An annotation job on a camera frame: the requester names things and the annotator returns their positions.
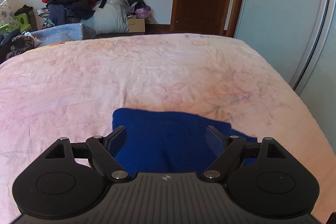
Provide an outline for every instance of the pillow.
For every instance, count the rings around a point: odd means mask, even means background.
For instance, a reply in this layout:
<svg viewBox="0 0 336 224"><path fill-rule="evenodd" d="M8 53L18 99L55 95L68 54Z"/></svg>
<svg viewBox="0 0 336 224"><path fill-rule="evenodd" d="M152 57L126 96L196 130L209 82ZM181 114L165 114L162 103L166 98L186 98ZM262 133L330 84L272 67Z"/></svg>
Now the pillow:
<svg viewBox="0 0 336 224"><path fill-rule="evenodd" d="M19 22L16 20L7 0L0 4L0 26L9 24L12 30L19 29Z"/></svg>
<svg viewBox="0 0 336 224"><path fill-rule="evenodd" d="M128 32L126 9L109 1L104 8L99 8L100 4L101 0L97 2L93 16L88 20L82 19L81 23L94 29L97 34Z"/></svg>

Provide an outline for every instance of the purple bag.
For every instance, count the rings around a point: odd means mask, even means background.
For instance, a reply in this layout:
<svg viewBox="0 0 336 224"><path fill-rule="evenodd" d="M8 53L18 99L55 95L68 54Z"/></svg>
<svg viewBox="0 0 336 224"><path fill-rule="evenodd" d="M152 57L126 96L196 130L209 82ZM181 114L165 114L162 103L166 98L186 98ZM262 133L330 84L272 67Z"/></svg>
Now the purple bag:
<svg viewBox="0 0 336 224"><path fill-rule="evenodd" d="M135 10L136 18L147 18L151 15L151 7L145 6L143 8L140 8L138 10Z"/></svg>

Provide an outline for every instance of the pink bedsheet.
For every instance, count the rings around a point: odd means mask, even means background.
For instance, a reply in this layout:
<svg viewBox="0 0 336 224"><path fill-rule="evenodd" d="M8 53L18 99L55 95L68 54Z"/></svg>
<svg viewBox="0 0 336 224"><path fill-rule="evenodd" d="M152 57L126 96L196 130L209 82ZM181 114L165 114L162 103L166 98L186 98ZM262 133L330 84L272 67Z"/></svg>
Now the pink bedsheet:
<svg viewBox="0 0 336 224"><path fill-rule="evenodd" d="M184 111L276 138L320 183L313 214L336 211L336 157L275 70L244 42L196 34L117 37L41 48L0 65L0 224L19 215L11 186L60 136L111 131L120 107Z"/></svg>

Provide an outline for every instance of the plastic bag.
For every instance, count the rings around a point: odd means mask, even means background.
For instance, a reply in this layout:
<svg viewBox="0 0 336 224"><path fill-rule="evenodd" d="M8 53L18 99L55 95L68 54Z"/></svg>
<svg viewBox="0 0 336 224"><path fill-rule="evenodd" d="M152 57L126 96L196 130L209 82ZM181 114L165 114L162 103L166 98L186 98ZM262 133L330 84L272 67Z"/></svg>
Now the plastic bag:
<svg viewBox="0 0 336 224"><path fill-rule="evenodd" d="M143 8L135 10L136 18L147 18L151 15L151 7L145 6Z"/></svg>
<svg viewBox="0 0 336 224"><path fill-rule="evenodd" d="M107 3L110 3L112 5L114 5L114 4L121 5L125 8L127 13L132 12L131 7L130 7L127 0L107 0Z"/></svg>

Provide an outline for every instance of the logo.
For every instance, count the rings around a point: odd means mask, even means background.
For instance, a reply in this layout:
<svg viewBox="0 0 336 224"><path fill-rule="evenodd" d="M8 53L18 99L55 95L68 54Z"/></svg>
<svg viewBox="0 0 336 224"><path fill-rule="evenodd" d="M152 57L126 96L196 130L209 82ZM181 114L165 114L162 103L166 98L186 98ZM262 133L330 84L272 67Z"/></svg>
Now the logo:
<svg viewBox="0 0 336 224"><path fill-rule="evenodd" d="M163 177L161 177L162 179L164 179L165 181L170 180L171 176L170 175L164 175Z"/></svg>

